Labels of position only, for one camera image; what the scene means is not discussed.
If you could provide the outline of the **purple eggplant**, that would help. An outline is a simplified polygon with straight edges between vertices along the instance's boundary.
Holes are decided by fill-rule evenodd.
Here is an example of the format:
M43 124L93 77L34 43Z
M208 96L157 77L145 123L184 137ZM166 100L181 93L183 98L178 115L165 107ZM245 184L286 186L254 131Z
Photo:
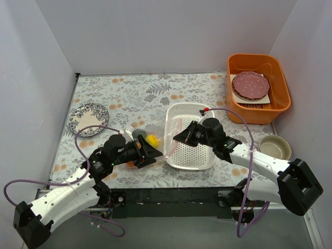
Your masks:
M145 138L147 136L147 132L143 129L135 129L132 132L132 136L134 139L138 138L139 135L141 135L143 138Z

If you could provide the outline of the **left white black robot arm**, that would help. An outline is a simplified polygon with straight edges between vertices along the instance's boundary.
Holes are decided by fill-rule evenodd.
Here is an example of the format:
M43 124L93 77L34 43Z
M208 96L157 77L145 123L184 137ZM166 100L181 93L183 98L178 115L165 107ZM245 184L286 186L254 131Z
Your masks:
M103 182L113 167L134 162L138 168L157 161L162 152L153 148L141 135L134 142L126 142L114 134L96 149L63 186L27 204L22 201L15 208L13 227L28 248L38 248L63 222L91 206L106 207L111 190Z

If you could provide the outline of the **orange fruit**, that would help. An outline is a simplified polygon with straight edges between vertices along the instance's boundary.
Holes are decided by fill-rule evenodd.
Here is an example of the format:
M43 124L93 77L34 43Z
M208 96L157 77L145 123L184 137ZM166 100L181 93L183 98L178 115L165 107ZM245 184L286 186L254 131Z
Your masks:
M133 163L132 161L128 162L128 163L127 163L127 166L129 166L129 167L131 167L131 168L134 168L134 167L135 167L135 165L134 165L134 163Z

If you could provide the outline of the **clear zip top bag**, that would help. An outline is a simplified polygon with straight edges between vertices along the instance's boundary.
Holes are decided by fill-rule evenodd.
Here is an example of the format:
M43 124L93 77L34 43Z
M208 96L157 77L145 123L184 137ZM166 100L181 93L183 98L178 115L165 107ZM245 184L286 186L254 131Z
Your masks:
M147 135L152 134L160 139L158 150L163 153L163 161L169 162L173 154L176 152L179 142L174 141L173 137L182 131L183 118L172 118L165 122L152 124L150 127L145 128ZM134 139L138 146L140 144L138 139Z

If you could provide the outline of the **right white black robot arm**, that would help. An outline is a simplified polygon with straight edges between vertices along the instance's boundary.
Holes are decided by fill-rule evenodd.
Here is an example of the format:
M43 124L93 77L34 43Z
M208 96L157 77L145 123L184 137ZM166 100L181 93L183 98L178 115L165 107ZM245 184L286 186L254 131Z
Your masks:
M252 169L269 179L265 183L251 177L241 180L229 193L229 203L246 206L252 201L275 202L303 216L323 193L305 161L287 161L253 151L249 145L227 136L216 118L208 118L203 123L192 121L173 139L191 147L208 146L217 158Z

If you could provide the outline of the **yellow fruit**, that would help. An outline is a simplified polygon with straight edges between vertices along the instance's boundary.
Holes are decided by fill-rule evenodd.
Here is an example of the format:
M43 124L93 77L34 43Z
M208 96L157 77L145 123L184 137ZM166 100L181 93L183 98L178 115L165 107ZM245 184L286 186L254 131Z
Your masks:
M153 148L158 148L160 145L160 139L152 134L146 136L145 140L151 145Z

